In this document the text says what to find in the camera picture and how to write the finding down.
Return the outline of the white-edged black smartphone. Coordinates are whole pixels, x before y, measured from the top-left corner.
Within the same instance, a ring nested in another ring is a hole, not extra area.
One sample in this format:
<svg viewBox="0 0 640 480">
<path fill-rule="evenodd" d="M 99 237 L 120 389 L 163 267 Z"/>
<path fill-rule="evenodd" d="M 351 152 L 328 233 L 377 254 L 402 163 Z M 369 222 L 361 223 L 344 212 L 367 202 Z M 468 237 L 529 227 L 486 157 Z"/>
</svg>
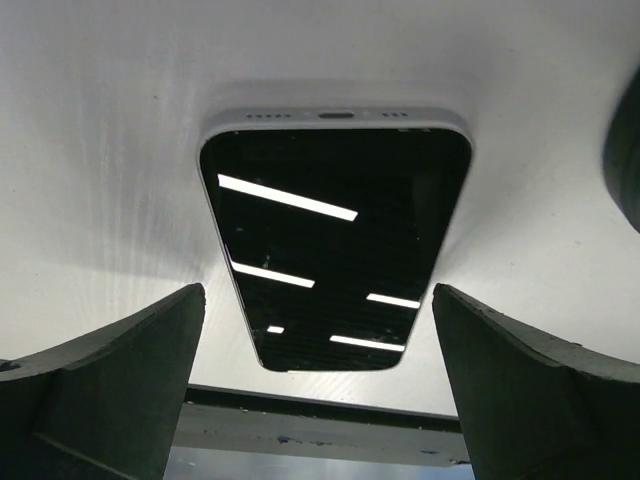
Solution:
<svg viewBox="0 0 640 480">
<path fill-rule="evenodd" d="M 263 368 L 400 363 L 472 155 L 466 120 L 443 107 L 211 117 L 198 167 Z"/>
</svg>

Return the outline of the black round-base phone stand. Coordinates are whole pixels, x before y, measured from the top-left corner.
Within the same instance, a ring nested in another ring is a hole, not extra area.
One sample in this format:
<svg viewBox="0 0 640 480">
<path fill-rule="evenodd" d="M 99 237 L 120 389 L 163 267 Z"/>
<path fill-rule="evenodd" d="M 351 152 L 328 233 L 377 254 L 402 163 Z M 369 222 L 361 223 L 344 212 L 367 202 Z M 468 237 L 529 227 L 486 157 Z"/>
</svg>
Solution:
<svg viewBox="0 0 640 480">
<path fill-rule="evenodd" d="M 602 152 L 607 190 L 629 224 L 639 231 L 639 70 L 612 116 Z"/>
</svg>

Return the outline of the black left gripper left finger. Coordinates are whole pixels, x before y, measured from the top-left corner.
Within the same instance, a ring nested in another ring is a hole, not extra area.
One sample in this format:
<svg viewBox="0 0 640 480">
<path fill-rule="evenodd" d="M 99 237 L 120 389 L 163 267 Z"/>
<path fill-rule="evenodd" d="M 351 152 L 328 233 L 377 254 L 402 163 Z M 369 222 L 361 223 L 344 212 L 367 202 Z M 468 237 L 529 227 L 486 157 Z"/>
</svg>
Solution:
<svg viewBox="0 0 640 480">
<path fill-rule="evenodd" d="M 58 346 L 1 363 L 4 479 L 160 479 L 205 316 L 187 285 Z"/>
</svg>

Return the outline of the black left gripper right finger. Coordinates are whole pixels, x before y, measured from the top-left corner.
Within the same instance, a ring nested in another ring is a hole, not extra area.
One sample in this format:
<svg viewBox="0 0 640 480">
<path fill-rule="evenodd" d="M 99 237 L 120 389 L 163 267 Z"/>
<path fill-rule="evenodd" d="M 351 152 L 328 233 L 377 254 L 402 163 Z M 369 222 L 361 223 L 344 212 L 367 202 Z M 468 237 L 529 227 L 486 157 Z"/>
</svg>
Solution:
<svg viewBox="0 0 640 480">
<path fill-rule="evenodd" d="M 636 479 L 639 367 L 446 284 L 432 310 L 478 479 Z"/>
</svg>

